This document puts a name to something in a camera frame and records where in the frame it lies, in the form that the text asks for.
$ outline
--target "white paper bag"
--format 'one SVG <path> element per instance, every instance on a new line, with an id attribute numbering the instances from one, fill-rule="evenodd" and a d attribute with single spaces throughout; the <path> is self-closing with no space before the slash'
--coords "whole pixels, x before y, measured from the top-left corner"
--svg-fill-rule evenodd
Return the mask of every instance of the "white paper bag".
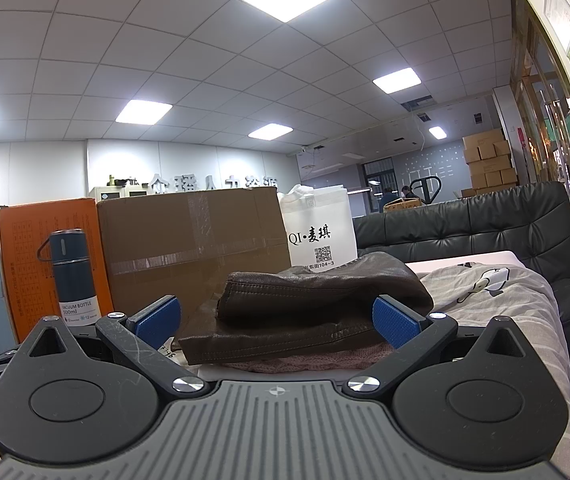
<path id="1" fill-rule="evenodd" d="M 357 257 L 350 201 L 343 186 L 313 189 L 297 184 L 279 193 L 293 266 L 314 272 L 333 269 Z"/>

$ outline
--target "gray ribbed plate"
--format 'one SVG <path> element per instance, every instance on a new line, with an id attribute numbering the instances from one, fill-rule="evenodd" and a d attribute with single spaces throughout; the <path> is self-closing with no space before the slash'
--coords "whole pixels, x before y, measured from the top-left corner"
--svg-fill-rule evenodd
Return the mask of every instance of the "gray ribbed plate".
<path id="1" fill-rule="evenodd" d="M 330 381 L 224 381 L 177 400 L 136 447 L 70 469 L 0 463 L 0 480 L 561 480 L 548 463 L 506 473 L 463 471 L 429 458 L 396 432 L 383 406 L 352 400 Z"/>

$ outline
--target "cartoon print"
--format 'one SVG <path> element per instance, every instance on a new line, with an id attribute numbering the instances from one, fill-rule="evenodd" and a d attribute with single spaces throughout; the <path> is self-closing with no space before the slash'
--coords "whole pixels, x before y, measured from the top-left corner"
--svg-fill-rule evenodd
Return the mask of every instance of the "cartoon print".
<path id="1" fill-rule="evenodd" d="M 486 290 L 489 294 L 491 294 L 492 298 L 495 298 L 499 294 L 502 294 L 501 289 L 505 286 L 505 283 L 509 279 L 510 269 L 507 269 L 506 267 L 486 270 L 474 284 L 472 290 L 458 298 L 456 302 L 463 303 L 463 301 L 469 298 L 472 294 L 482 292 L 483 290 Z"/>

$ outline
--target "bottle label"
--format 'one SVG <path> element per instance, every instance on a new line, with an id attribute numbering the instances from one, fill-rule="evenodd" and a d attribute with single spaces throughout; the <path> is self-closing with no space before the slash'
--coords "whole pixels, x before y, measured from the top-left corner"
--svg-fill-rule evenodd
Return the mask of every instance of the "bottle label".
<path id="1" fill-rule="evenodd" d="M 60 313 L 67 326 L 85 326 L 101 317 L 96 296 L 78 301 L 60 301 Z"/>

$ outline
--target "black leather sofa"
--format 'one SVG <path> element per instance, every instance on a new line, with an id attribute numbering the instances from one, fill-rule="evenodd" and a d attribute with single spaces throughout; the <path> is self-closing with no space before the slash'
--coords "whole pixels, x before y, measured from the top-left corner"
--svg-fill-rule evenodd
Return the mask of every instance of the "black leather sofa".
<path id="1" fill-rule="evenodd" d="M 559 182 L 354 218 L 361 254 L 422 262 L 512 251 L 551 284 L 570 350 L 570 202 Z"/>

